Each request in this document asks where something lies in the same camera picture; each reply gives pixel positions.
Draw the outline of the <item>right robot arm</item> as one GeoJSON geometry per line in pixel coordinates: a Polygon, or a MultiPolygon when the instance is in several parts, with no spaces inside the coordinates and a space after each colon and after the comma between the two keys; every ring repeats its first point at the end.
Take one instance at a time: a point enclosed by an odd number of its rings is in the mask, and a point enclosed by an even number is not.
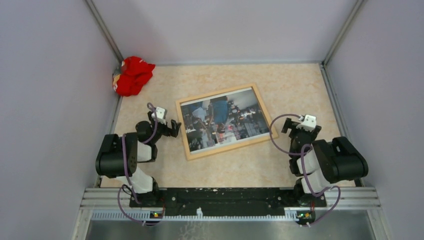
{"type": "Polygon", "coordinates": [[[346,137],[318,139],[321,130],[317,118],[308,114],[298,121],[286,118],[281,130],[290,138],[289,168],[298,178],[293,200],[299,206],[307,206],[340,181],[354,181],[369,172],[367,161],[346,137]]]}

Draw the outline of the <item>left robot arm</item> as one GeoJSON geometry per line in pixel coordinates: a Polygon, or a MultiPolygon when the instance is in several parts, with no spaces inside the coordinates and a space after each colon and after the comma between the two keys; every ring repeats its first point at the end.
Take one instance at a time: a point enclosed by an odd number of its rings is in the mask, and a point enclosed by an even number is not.
{"type": "Polygon", "coordinates": [[[149,111],[148,120],[138,122],[134,132],[122,136],[105,135],[98,151],[97,174],[121,181],[130,191],[132,207],[154,207],[163,201],[157,181],[138,165],[156,161],[157,142],[161,137],[178,136],[182,124],[172,119],[168,126],[166,114],[167,111],[160,107],[149,111]]]}

